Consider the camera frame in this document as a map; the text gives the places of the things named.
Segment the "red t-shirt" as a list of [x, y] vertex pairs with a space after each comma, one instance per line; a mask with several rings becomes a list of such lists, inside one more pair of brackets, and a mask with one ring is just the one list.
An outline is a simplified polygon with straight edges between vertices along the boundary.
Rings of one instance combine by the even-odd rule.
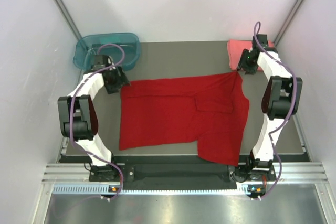
[[236, 71], [139, 80], [121, 89], [119, 149], [196, 142], [206, 161], [237, 166], [249, 101]]

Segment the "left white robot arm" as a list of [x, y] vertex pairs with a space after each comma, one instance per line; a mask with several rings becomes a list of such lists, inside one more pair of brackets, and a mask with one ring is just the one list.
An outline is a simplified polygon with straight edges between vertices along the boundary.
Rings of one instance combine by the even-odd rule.
[[113, 153], [99, 136], [93, 100], [101, 89], [114, 94], [129, 84], [124, 70], [114, 64], [111, 56], [97, 55], [76, 89], [57, 101], [61, 133], [90, 157], [89, 180], [92, 182], [116, 181], [121, 176], [118, 166], [113, 164]]

